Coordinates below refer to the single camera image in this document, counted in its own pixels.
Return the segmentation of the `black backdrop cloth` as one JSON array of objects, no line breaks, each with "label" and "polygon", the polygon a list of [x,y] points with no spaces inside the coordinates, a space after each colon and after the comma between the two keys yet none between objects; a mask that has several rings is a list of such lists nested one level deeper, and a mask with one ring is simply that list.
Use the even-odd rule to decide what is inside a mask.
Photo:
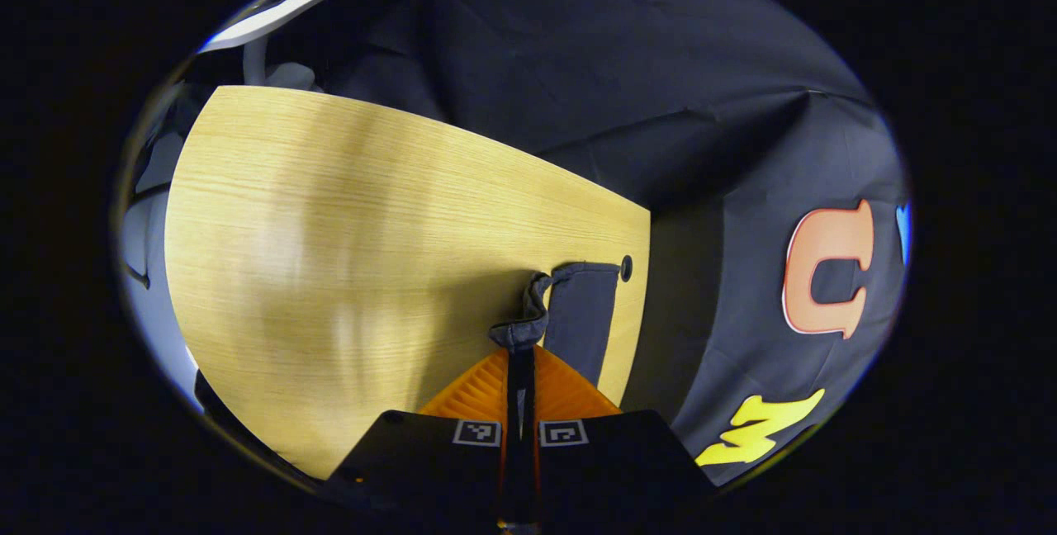
[{"label": "black backdrop cloth", "polygon": [[838,410],[898,313],[908,176],[879,108],[771,0],[338,0],[284,25],[312,88],[501,140],[649,209],[624,403],[720,486]]}]

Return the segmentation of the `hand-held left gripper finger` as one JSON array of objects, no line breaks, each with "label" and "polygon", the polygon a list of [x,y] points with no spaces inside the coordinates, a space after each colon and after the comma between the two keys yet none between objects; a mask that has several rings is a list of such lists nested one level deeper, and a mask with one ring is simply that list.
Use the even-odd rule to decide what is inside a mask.
[{"label": "hand-held left gripper finger", "polygon": [[519,515],[520,367],[492,351],[416,412],[386,410],[322,494],[392,530],[501,530]]},{"label": "hand-held left gripper finger", "polygon": [[528,493],[543,530],[667,530],[716,486],[654,410],[622,411],[533,348]]}]

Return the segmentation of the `black jeans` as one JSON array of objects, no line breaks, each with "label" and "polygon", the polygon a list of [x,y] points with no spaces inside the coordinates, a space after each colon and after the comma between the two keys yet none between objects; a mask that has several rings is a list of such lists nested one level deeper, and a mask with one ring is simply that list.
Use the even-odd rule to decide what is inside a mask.
[{"label": "black jeans", "polygon": [[533,272],[513,320],[492,325],[487,337],[509,352],[533,344],[565,362],[592,386],[600,384],[622,268],[571,262],[551,274]]}]

